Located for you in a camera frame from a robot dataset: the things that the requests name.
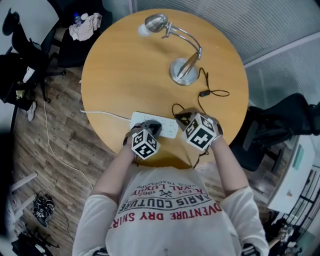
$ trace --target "desk lamp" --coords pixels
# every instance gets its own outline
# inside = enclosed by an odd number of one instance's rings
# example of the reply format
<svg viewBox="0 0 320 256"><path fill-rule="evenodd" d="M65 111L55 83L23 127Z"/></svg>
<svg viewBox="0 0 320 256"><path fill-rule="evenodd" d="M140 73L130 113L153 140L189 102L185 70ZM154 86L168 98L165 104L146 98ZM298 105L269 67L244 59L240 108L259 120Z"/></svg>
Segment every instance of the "desk lamp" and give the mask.
<svg viewBox="0 0 320 256"><path fill-rule="evenodd" d="M189 58L178 58L170 66L169 73L173 81L178 85L188 86L191 85L194 81L197 80L198 72L195 67L197 60L201 59L202 56L202 47L199 42L187 31L176 27L172 22L168 22L168 17L163 13L153 14L147 17L139 29L138 33L141 36L149 36L151 33L158 33L163 29L166 29L165 35L161 38L168 38L170 34L173 34L191 44L195 53ZM188 35L195 43L187 39L186 37L178 34L177 32L182 32Z"/></svg>

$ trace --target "white shoe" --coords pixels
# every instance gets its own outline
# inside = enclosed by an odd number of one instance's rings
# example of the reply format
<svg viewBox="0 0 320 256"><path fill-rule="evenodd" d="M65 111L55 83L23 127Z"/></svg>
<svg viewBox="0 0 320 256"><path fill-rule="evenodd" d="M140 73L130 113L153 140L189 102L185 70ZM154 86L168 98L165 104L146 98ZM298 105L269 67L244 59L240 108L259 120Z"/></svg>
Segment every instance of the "white shoe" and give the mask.
<svg viewBox="0 0 320 256"><path fill-rule="evenodd" d="M26 112L28 115L28 121L32 121L35 117L35 111L37 108L37 102L32 102L31 107L29 108L29 110Z"/></svg>

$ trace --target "lamp base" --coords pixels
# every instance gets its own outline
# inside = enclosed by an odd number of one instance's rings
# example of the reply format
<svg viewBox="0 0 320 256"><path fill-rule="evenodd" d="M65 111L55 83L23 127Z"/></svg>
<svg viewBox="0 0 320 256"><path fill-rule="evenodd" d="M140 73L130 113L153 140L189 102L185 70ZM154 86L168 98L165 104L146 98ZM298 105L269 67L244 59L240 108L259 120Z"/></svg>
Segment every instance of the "lamp base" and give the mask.
<svg viewBox="0 0 320 256"><path fill-rule="evenodd" d="M174 62L172 62L169 69L170 77L180 86L189 86L194 83L198 77L198 72L195 67L193 67L187 75L181 78L178 77L180 68L187 62L187 60L187 58L177 58Z"/></svg>

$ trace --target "glove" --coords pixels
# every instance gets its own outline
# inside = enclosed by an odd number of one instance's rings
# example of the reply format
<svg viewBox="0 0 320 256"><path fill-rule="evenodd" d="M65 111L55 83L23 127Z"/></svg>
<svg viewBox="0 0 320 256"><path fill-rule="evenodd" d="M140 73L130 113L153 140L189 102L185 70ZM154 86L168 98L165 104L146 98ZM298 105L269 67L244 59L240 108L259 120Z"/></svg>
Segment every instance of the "glove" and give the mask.
<svg viewBox="0 0 320 256"><path fill-rule="evenodd" d="M128 138L132 135L140 133L143 129L146 129L155 139L159 137L162 130L162 125L158 121L148 120L143 123L136 123L134 127L124 136L123 145L125 146L128 142Z"/></svg>
<svg viewBox="0 0 320 256"><path fill-rule="evenodd" d="M177 124L181 128L181 130L185 131L187 126L190 124L190 122L195 118L196 114L198 114L198 113L201 116L203 116L204 118L206 118L207 120L208 119L212 120L213 130L216 134L216 137L213 139L213 141L224 135L224 131L223 131L219 121L216 118L214 118L210 115L201 113L200 111L198 111L194 107L184 109L181 112L179 112L178 114L174 115L174 117L176 119Z"/></svg>

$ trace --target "white cord on floor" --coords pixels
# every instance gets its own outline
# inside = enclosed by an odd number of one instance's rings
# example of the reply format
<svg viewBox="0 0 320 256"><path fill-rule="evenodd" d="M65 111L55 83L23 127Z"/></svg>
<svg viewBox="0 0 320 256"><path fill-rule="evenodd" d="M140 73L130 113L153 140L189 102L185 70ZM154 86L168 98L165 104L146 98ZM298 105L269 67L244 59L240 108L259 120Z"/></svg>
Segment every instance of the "white cord on floor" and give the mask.
<svg viewBox="0 0 320 256"><path fill-rule="evenodd" d="M48 145L49 145L49 147L50 147L50 149L51 149L54 157L55 157L59 162L61 162L62 164L64 164L65 166L68 166L68 167L70 167L71 169L74 169L74 170L82 173L83 176L85 177L85 179L90 183L91 189L93 190L94 187L92 186L90 180L88 180L87 176L86 176L82 171L80 171L80 170L78 170L78 169L76 169L76 168L73 168L73 167L70 166L69 164L66 164L65 162L61 161L61 160L56 156L55 152L53 151L53 149L52 149L52 147L51 147L51 145L50 145L50 139L49 139L48 117L47 117L47 112L46 112L46 102L45 102L45 101L43 101L43 102L44 102L44 114L45 114L45 121L46 121L46 134L47 134L47 136L48 136Z"/></svg>
<svg viewBox="0 0 320 256"><path fill-rule="evenodd" d="M131 121L131 119L129 118L126 118L126 117L123 117L121 115L117 115L117 114L112 114L110 112L104 112L104 111L85 111L83 109L80 110L82 113L96 113L96 114L106 114L106 115L110 115L112 117L115 117L115 118L119 118L119 119L122 119L122 120L125 120L125 121Z"/></svg>

